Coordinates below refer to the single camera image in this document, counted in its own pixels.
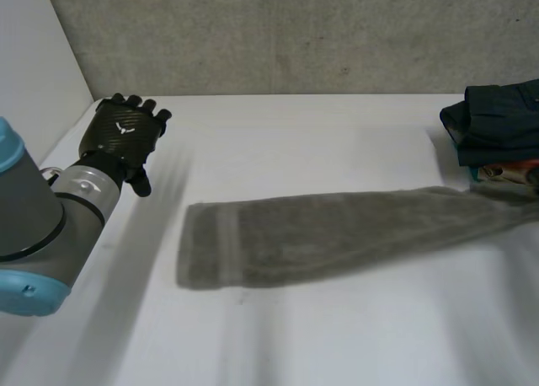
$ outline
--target gray towel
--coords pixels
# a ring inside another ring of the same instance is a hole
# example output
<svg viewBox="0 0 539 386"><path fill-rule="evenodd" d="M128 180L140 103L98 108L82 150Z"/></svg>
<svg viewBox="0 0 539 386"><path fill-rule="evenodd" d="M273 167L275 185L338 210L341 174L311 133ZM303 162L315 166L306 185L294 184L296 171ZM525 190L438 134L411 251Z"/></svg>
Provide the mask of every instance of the gray towel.
<svg viewBox="0 0 539 386"><path fill-rule="evenodd" d="M329 278L537 220L538 206L483 184L200 203L185 218L178 282L215 289Z"/></svg>

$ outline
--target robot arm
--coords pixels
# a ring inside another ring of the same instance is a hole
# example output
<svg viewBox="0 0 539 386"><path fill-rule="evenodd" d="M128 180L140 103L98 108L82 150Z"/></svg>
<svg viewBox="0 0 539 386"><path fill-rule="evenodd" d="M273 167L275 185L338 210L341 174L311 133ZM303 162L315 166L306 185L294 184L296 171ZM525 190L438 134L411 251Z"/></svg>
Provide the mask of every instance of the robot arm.
<svg viewBox="0 0 539 386"><path fill-rule="evenodd" d="M171 114L135 95L104 99L79 147L80 159L48 182L21 138L0 118L0 311L45 316L71 292L124 182L139 196L144 170Z"/></svg>

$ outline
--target white tabletop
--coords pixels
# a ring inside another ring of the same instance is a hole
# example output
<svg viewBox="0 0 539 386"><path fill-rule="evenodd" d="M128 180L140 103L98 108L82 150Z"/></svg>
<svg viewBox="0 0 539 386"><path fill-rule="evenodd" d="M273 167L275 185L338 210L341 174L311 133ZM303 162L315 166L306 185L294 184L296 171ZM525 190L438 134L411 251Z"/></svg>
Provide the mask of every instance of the white tabletop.
<svg viewBox="0 0 539 386"><path fill-rule="evenodd" d="M175 281L185 208L361 190L467 186L438 114L460 95L161 97L173 113L72 295L43 319L0 315L0 384L532 385L537 227L276 289ZM92 106L44 165L65 168Z"/></svg>

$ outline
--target concrete wall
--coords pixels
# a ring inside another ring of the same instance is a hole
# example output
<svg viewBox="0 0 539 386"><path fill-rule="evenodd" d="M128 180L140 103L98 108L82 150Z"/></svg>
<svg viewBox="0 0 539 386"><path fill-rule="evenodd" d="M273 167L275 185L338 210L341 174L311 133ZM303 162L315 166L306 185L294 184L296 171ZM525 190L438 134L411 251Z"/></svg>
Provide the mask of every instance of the concrete wall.
<svg viewBox="0 0 539 386"><path fill-rule="evenodd" d="M0 0L0 115L36 162L91 103L50 0Z"/></svg>
<svg viewBox="0 0 539 386"><path fill-rule="evenodd" d="M94 97L461 93L539 77L539 0L52 0Z"/></svg>

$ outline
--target logo on robotic hand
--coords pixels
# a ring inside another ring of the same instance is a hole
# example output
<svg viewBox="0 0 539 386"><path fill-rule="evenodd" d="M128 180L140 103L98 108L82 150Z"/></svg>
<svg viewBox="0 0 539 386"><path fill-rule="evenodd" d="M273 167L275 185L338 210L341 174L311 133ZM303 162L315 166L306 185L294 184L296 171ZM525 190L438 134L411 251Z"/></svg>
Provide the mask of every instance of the logo on robotic hand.
<svg viewBox="0 0 539 386"><path fill-rule="evenodd" d="M118 127L118 130L120 131L121 135L124 135L126 133L131 133L132 131L135 131L135 128L133 128L133 129L125 129L124 127L121 127L118 122L116 122L116 126Z"/></svg>

